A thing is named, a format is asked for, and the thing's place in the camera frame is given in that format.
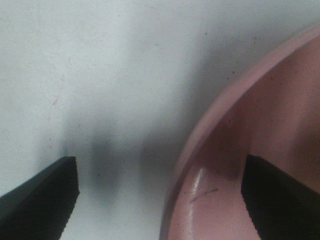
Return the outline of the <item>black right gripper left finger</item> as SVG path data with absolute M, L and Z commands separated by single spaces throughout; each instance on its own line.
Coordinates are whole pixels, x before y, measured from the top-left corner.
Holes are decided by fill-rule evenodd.
M 58 240 L 80 194 L 76 158 L 65 156 L 0 198 L 2 240 Z

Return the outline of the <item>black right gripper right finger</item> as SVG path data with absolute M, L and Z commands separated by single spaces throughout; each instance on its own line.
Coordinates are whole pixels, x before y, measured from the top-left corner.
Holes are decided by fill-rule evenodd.
M 318 240 L 320 195 L 261 157 L 248 155 L 241 183 L 262 240 Z

